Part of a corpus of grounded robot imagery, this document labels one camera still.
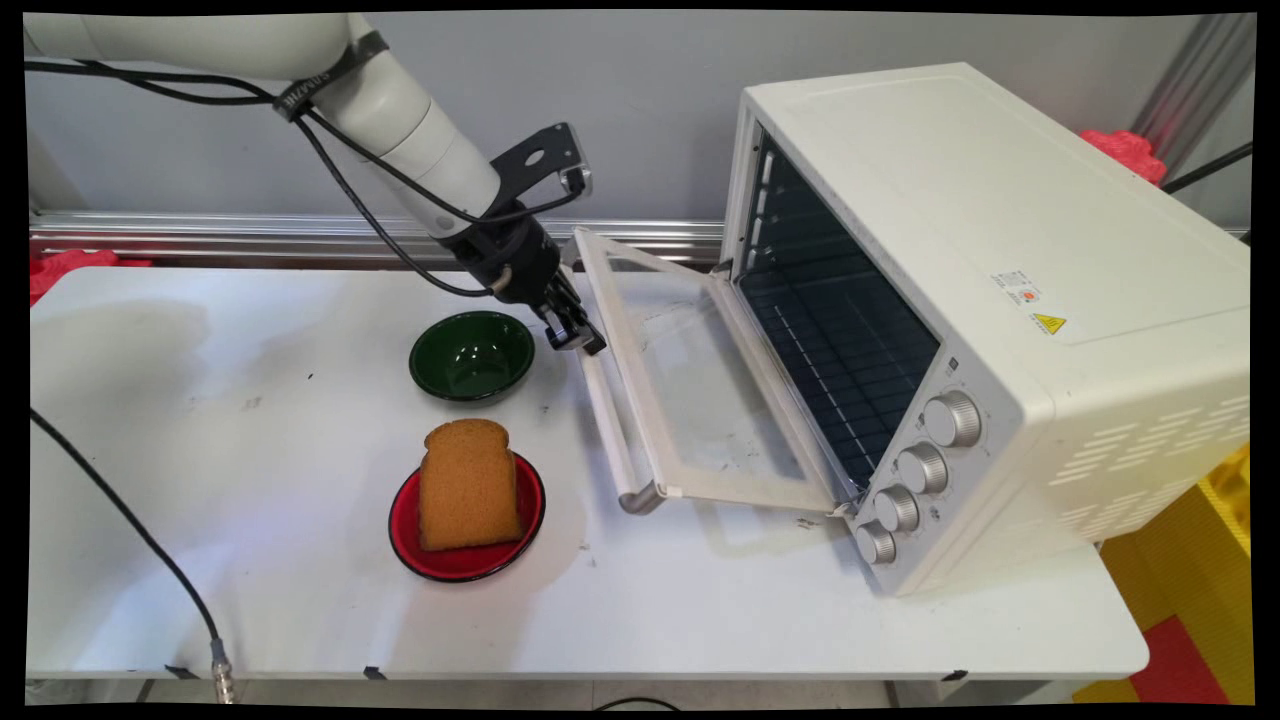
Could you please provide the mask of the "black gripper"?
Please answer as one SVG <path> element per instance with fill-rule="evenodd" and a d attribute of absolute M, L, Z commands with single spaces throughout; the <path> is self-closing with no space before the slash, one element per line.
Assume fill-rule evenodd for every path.
<path fill-rule="evenodd" d="M 556 351 L 582 350 L 595 356 L 607 341 L 589 320 L 568 273 L 561 273 L 561 247 L 532 217 L 500 224 L 471 225 L 439 240 L 480 290 L 443 281 L 435 287 L 462 297 L 493 296 L 503 304 L 536 306 L 545 337 Z"/>

